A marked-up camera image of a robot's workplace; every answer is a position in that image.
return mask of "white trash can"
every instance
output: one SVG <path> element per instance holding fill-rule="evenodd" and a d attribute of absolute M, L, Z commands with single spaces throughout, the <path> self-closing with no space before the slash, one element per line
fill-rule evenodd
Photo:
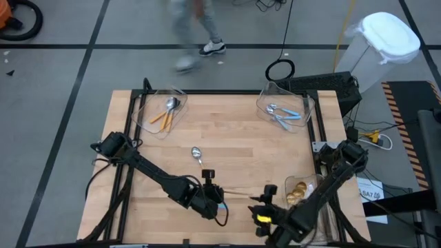
<path fill-rule="evenodd" d="M 345 34 L 354 37 L 336 72 L 350 71 L 360 93 L 378 82 L 396 64 L 409 63 L 418 55 L 420 40 L 399 18 L 378 12 L 352 25 Z"/>

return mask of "gray floor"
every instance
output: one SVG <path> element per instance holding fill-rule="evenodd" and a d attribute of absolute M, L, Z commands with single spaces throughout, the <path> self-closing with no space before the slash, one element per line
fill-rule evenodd
<path fill-rule="evenodd" d="M 33 0 L 42 9 L 45 23 L 41 33 L 23 44 L 83 44 L 84 49 L 0 49 L 0 240 L 14 247 L 80 64 L 90 41 L 103 0 Z M 229 0 L 214 0 L 220 33 L 227 43 L 281 43 L 289 5 L 279 12 L 259 12 L 253 3 L 232 6 Z M 171 32 L 168 1 L 110 0 L 97 44 L 176 44 Z M 438 0 L 406 0 L 428 45 L 441 44 Z M 350 0 L 294 0 L 288 44 L 336 44 Z M 29 19 L 26 10 L 18 15 Z M 408 23 L 398 0 L 359 0 L 350 23 L 385 11 Z M 194 22 L 195 43 L 207 42 L 202 27 Z M 179 76 L 172 70 L 180 50 L 93 50 L 81 88 L 63 136 L 57 159 L 27 245 L 73 242 L 84 206 L 84 190 L 92 173 L 94 152 L 88 145 L 103 129 L 112 90 L 141 86 L 148 77 L 154 88 L 172 84 L 183 89 L 260 89 L 265 68 L 280 50 L 230 49 L 223 56 L 204 60 L 203 67 Z M 332 71 L 334 50 L 319 47 L 286 50 L 296 63 L 296 76 Z M 441 51 L 430 51 L 441 64 Z M 6 72 L 16 70 L 14 76 Z M 271 73 L 284 76 L 280 66 Z M 434 77 L 422 52 L 410 64 L 401 65 L 383 81 L 429 80 Z M 363 95 L 357 119 L 393 122 L 379 84 Z M 418 184 L 397 130 L 386 132 L 394 143 L 386 152 L 370 149 L 368 169 L 389 185 L 418 190 Z"/>

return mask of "vacuum hose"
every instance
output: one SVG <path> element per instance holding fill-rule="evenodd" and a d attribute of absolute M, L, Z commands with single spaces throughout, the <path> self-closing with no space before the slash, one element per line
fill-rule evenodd
<path fill-rule="evenodd" d="M 4 34 L 3 28 L 14 28 L 18 30 L 22 26 L 22 23 L 19 20 L 10 16 L 10 8 L 15 7 L 17 4 L 25 5 L 34 10 L 36 17 L 34 26 L 24 34 Z M 4 21 L 4 23 L 0 22 L 0 39 L 6 41 L 24 41 L 35 37 L 40 32 L 41 26 L 43 25 L 43 13 L 40 8 L 35 3 L 28 0 L 10 0 L 10 5 L 6 0 L 0 0 L 0 21 Z"/>

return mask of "gray pants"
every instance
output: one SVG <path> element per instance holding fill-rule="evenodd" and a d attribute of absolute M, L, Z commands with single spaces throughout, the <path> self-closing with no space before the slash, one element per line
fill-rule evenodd
<path fill-rule="evenodd" d="M 213 43 L 221 42 L 216 25 L 214 24 L 214 10 L 212 0 L 203 0 L 204 15 L 199 18 L 199 22 L 209 34 L 209 39 Z M 194 0 L 172 0 L 173 31 L 177 35 L 179 42 L 191 52 L 193 36 L 190 29 L 190 21 L 195 17 Z"/>

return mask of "trash can lid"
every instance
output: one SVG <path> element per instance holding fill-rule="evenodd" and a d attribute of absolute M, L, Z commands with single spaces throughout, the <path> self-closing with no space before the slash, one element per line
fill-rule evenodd
<path fill-rule="evenodd" d="M 392 14 L 370 14 L 363 19 L 362 29 L 370 45 L 391 57 L 399 58 L 420 49 L 420 40 L 416 34 Z"/>

